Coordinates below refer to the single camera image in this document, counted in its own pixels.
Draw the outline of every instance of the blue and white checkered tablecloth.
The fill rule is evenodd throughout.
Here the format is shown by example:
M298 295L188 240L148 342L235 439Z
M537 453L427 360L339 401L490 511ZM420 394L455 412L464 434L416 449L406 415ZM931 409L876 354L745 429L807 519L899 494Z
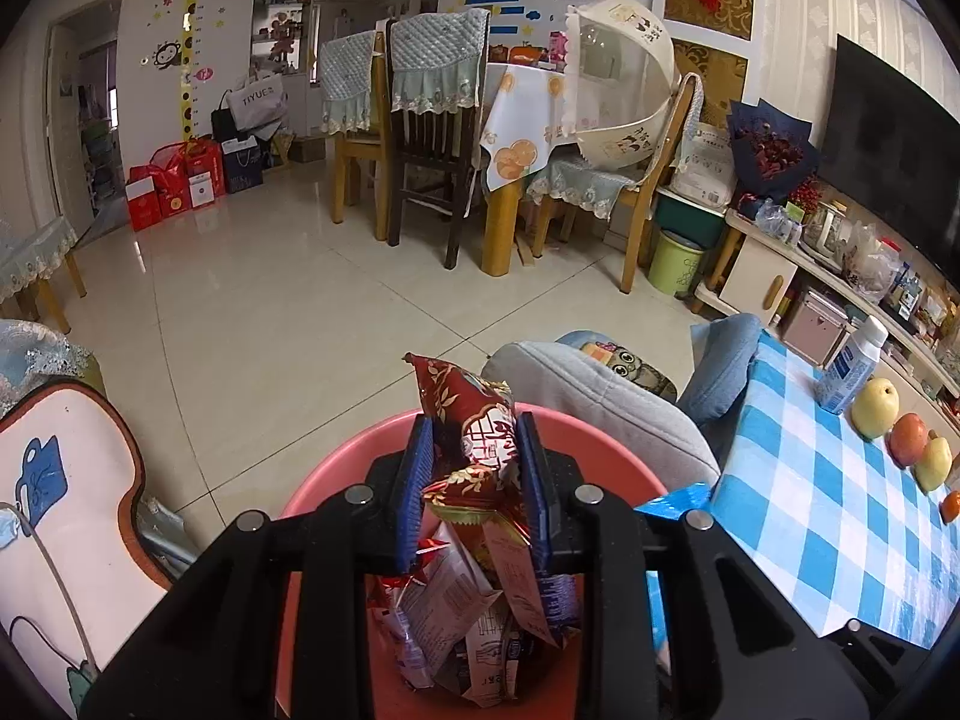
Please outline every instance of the blue and white checkered tablecloth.
M863 622L930 647L960 596L946 488L821 409L819 372L764 333L712 512L817 635Z

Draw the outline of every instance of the cartoon owl cushion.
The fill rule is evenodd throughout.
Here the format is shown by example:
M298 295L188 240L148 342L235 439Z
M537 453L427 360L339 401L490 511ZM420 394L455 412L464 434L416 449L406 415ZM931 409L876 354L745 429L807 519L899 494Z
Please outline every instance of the cartoon owl cushion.
M557 341L579 349L587 357L593 357L618 376L663 398L667 403L677 402L677 388L673 382L652 365L643 362L640 356L630 349L618 346L611 338L592 330L575 330L563 338L557 338Z

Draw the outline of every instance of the silver bolt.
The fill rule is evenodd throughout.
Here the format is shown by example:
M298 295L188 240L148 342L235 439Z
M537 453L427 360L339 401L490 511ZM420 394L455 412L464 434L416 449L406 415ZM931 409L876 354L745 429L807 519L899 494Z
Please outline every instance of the silver bolt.
M347 488L347 492L344 493L344 498L347 498L347 503L360 506L361 504L370 503L371 500L373 500L373 490L367 485L354 485L351 488Z
M573 494L577 496L578 501L590 504L591 506L603 500L603 490L600 490L597 485L580 485L579 488L573 491Z
M244 533L253 533L253 531L260 530L266 522L267 517L263 512L250 509L237 517L237 528Z
M698 531L709 531L713 527L713 517L703 509L690 509L686 513L686 523Z

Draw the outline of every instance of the pink plastic basin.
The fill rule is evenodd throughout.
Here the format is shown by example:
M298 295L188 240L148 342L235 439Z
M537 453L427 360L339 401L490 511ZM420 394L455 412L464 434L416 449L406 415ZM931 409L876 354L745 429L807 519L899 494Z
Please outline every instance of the pink plastic basin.
M565 413L541 406L517 404L518 412L532 412L541 442L577 460L584 480L611 490L631 506L639 506L651 498L666 494L666 489L653 472L630 450L592 425ZM381 455L397 452L406 446L410 429L419 410L399 413L367 428L343 443L322 461L304 480L283 510L282 517L312 512L334 493L362 482L373 461ZM287 605L280 636L280 661L277 664L277 701L289 713L290 683L294 651L294 624L299 603L299 574L290 580ZM409 720L429 713L430 720L446 720L476 716L477 707L466 699L446 693L443 688L414 693L402 682L392 651L383 638L368 626L370 669L373 680L373 702L379 720ZM579 640L563 651L563 656L549 674L517 702L504 702L492 709L483 709L484 720L504 717L560 718L573 717L580 662Z

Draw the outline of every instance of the black tv screen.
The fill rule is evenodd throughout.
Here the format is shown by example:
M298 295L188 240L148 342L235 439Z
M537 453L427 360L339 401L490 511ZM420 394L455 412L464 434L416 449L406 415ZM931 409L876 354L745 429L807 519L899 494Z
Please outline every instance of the black tv screen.
M842 36L819 174L960 286L960 124L913 81Z

